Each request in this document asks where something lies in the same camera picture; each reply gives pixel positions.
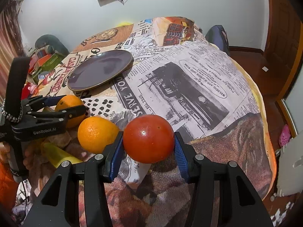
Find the orange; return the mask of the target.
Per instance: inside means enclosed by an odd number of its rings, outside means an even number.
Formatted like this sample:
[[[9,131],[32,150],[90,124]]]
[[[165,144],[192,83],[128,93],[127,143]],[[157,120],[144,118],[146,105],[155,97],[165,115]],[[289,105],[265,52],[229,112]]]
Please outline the orange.
[[[94,154],[101,154],[107,145],[112,144],[120,129],[102,117],[88,117],[78,128],[77,138],[81,147]]]
[[[60,101],[57,103],[55,107],[55,111],[59,112],[60,110],[64,110],[71,107],[76,107],[79,105],[83,105],[83,101],[81,101],[78,97],[74,95],[66,95],[63,98],[60,99]],[[78,126],[85,118],[85,114],[75,117],[67,121],[66,128],[71,129],[76,126]]]

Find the green sugarcane piece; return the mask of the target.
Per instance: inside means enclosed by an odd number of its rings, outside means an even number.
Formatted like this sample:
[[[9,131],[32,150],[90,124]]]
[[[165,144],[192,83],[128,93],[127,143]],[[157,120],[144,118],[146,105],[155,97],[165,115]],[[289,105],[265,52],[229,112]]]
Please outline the green sugarcane piece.
[[[42,155],[55,167],[58,168],[62,162],[70,161],[72,164],[82,163],[81,160],[65,152],[52,143],[44,143],[41,145]]]

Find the red tomato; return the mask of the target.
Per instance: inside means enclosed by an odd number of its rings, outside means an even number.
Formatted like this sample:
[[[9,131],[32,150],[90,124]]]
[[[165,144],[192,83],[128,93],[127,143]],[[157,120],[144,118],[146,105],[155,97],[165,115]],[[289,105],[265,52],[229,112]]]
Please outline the red tomato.
[[[158,115],[142,115],[130,121],[123,131],[124,150],[140,163],[157,163],[172,154],[174,130]]]

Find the green gift box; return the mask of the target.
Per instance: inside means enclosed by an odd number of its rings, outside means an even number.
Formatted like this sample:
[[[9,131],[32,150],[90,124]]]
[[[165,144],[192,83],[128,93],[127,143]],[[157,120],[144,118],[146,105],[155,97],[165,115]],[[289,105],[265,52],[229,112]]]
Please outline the green gift box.
[[[35,82],[38,82],[38,76],[41,75],[43,72],[50,72],[52,71],[58,64],[62,62],[64,56],[60,54],[53,54],[53,55],[46,55],[43,58],[39,59],[35,66],[34,71],[31,73],[31,77]]]

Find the dark purple round plate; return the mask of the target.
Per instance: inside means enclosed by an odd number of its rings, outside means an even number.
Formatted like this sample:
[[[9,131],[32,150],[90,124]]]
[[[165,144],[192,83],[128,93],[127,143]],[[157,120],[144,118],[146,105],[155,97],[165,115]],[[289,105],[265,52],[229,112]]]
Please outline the dark purple round plate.
[[[92,56],[77,66],[68,79],[72,91],[84,91],[98,87],[126,70],[134,62],[126,50],[110,50]]]

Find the grey plush toy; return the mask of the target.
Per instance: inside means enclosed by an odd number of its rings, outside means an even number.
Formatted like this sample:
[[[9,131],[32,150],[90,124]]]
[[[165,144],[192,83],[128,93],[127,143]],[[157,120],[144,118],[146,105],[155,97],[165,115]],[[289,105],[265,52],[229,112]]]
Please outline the grey plush toy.
[[[67,56],[69,54],[68,49],[61,43],[61,41],[54,35],[45,34],[40,36],[35,42],[35,48],[42,49],[46,46],[51,46],[54,52]]]

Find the pink croc shoe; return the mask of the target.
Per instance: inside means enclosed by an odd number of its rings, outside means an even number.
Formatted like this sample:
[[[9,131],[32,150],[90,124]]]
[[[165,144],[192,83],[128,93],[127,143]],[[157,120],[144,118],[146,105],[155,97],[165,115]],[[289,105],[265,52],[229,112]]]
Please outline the pink croc shoe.
[[[284,147],[291,139],[290,129],[287,124],[285,124],[281,130],[281,134],[279,136],[278,142],[279,146]]]

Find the yellow round object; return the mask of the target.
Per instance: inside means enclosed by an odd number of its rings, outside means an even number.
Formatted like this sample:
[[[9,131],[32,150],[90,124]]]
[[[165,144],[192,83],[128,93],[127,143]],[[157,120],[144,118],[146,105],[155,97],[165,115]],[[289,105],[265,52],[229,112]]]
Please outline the yellow round object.
[[[129,23],[129,22],[121,22],[117,25],[117,27],[123,27],[123,26],[129,26],[132,25],[133,23]]]

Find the wooden door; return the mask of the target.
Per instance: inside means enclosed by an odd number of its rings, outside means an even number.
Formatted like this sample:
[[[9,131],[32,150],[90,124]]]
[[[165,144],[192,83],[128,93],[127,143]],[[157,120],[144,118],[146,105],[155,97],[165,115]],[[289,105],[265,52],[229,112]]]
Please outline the wooden door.
[[[283,79],[278,96],[285,98],[302,65],[302,22],[289,0],[269,0],[265,58]]]

